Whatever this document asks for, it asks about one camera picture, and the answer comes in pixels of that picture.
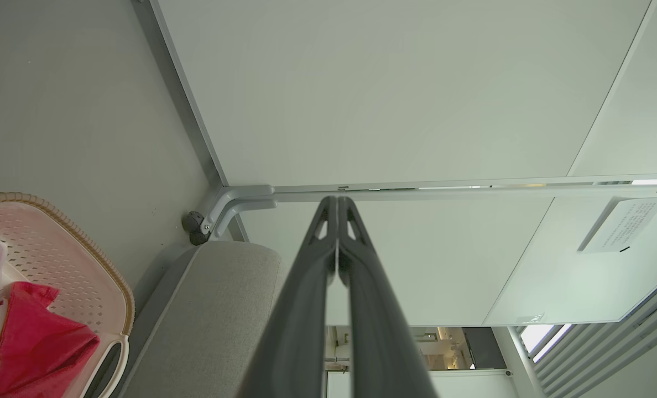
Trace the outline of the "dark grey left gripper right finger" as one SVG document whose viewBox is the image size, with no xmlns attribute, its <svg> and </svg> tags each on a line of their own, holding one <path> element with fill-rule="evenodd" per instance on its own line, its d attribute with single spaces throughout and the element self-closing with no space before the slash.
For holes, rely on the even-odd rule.
<svg viewBox="0 0 657 398">
<path fill-rule="evenodd" d="M 353 398 L 437 398 L 356 203 L 338 199 L 338 271 L 348 288 Z"/>
</svg>

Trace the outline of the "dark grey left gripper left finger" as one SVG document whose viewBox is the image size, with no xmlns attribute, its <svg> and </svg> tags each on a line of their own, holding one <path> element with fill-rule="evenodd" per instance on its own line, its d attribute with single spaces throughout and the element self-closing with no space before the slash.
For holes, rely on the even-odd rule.
<svg viewBox="0 0 657 398">
<path fill-rule="evenodd" d="M 322 398 L 327 287 L 336 272 L 338 199 L 319 203 L 243 377 L 238 398 Z"/>
</svg>

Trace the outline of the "grey upholstered cushion seat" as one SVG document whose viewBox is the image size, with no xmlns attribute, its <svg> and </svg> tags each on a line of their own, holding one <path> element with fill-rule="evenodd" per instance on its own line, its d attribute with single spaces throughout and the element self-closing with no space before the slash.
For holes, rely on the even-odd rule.
<svg viewBox="0 0 657 398">
<path fill-rule="evenodd" d="M 281 255 L 211 241 L 167 270 L 134 321 L 111 398 L 234 398 L 277 297 Z"/>
</svg>

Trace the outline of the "white paper notice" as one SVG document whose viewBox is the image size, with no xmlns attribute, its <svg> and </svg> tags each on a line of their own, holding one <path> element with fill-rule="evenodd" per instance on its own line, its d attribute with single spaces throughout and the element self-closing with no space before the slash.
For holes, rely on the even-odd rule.
<svg viewBox="0 0 657 398">
<path fill-rule="evenodd" d="M 579 245 L 579 253 L 622 252 L 657 215 L 655 197 L 614 197 Z"/>
</svg>

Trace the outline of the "cream perforated laundry basket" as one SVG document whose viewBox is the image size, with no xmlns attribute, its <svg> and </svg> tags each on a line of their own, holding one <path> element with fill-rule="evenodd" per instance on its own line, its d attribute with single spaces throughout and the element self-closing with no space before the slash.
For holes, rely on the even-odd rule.
<svg viewBox="0 0 657 398">
<path fill-rule="evenodd" d="M 7 245 L 10 275 L 59 290 L 51 310 L 84 323 L 101 340 L 96 352 L 66 391 L 84 398 L 108 352 L 119 358 L 97 398 L 111 398 L 129 357 L 134 297 L 104 252 L 50 202 L 21 192 L 0 192 L 0 241 Z"/>
</svg>

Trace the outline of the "grey partition frame foot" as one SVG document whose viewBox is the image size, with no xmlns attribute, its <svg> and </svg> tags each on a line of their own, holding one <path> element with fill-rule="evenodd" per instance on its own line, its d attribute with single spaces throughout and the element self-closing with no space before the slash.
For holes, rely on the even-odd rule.
<svg viewBox="0 0 657 398">
<path fill-rule="evenodd" d="M 273 198 L 271 185 L 224 187 L 203 206 L 200 233 L 205 238 L 218 240 L 237 215 L 248 211 L 274 209 L 278 201 Z"/>
</svg>

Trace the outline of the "black caster wheel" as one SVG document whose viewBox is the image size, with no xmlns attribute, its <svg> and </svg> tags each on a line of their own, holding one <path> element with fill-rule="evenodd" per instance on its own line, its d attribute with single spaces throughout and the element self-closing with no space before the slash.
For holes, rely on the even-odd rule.
<svg viewBox="0 0 657 398">
<path fill-rule="evenodd" d="M 182 219 L 182 228 L 189 235 L 190 244 L 200 246 L 210 237 L 210 225 L 205 223 L 205 217 L 196 211 L 191 211 Z"/>
</svg>

